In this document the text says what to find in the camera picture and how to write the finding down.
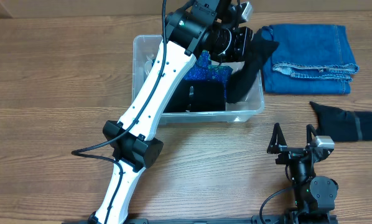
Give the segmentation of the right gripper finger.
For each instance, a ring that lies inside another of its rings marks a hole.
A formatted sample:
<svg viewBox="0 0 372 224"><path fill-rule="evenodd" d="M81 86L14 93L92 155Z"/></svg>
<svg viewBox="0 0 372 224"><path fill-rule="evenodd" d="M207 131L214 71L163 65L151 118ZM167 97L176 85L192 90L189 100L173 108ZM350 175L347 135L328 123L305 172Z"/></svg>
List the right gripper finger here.
<svg viewBox="0 0 372 224"><path fill-rule="evenodd" d="M313 141L313 138L316 137L317 135L316 129L313 127L312 124L308 124L306 126L306 130L307 130L307 144L311 144Z"/></svg>
<svg viewBox="0 0 372 224"><path fill-rule="evenodd" d="M267 147L268 154L280 154L287 148L287 143L279 123L274 125L272 137Z"/></svg>

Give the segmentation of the blue green sequin garment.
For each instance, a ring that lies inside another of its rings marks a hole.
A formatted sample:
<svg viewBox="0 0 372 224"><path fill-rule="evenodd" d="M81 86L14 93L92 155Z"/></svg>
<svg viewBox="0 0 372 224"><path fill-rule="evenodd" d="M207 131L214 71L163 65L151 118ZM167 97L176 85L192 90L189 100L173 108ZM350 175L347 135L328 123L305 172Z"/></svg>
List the blue green sequin garment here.
<svg viewBox="0 0 372 224"><path fill-rule="evenodd" d="M209 52L203 51L182 82L192 86L198 95L226 98L226 84L233 69L212 62Z"/></svg>

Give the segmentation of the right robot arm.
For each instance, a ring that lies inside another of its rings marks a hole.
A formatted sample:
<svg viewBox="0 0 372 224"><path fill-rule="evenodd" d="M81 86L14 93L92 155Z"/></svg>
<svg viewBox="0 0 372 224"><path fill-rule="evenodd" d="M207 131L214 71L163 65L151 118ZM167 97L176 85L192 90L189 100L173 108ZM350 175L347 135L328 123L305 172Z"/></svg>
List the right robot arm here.
<svg viewBox="0 0 372 224"><path fill-rule="evenodd" d="M261 205L259 219L268 220L263 215L264 206L273 197L291 191L294 193L295 207L288 208L284 214L270 218L273 223L337 223L335 199L339 186L336 181L315 173L314 164L324 161L334 150L335 143L329 136L320 136L311 124L306 127L307 145L289 147L279 123L274 125L272 137L267 147L268 154L276 154L277 165L285 166L287 179L291 186L270 195Z"/></svg>

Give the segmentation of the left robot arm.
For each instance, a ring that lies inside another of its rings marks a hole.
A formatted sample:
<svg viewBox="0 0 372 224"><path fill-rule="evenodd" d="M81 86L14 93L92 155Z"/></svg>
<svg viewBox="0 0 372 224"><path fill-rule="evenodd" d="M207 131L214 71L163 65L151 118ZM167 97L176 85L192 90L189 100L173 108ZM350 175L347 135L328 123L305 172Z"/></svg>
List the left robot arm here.
<svg viewBox="0 0 372 224"><path fill-rule="evenodd" d="M206 50L220 62L246 57L250 29L240 27L253 13L250 2L189 1L164 17L162 41L146 80L118 121L107 121L103 134L114 149L113 174L100 208L88 223L124 223L141 174L158 158L160 118L185 74Z"/></svg>

